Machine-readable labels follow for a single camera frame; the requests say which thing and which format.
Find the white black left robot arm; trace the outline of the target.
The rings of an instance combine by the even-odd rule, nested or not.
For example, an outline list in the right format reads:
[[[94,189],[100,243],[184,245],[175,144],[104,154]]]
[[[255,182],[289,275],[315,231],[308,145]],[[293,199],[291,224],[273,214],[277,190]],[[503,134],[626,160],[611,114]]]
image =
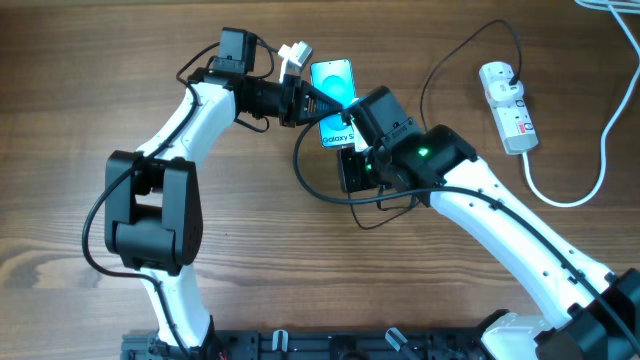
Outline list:
[[[303,41],[275,49],[253,32],[225,27],[203,52],[205,66],[177,72],[185,96],[161,130],[137,150],[108,158],[97,202],[105,208],[105,246],[120,257],[123,277],[145,283],[163,358],[216,355],[193,268],[203,238],[197,171],[216,140],[242,113],[295,127],[341,108],[301,79],[313,53]]]

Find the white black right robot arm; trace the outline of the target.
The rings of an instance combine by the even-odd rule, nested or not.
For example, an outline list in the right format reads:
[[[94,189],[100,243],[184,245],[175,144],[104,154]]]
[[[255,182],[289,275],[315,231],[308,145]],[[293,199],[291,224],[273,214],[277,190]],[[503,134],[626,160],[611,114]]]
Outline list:
[[[368,148],[344,169],[347,193],[390,188],[448,218],[499,261],[541,314],[499,310],[477,328],[493,359],[629,359],[639,351],[639,273],[616,275],[519,201],[452,129],[423,130],[380,86],[342,118]]]

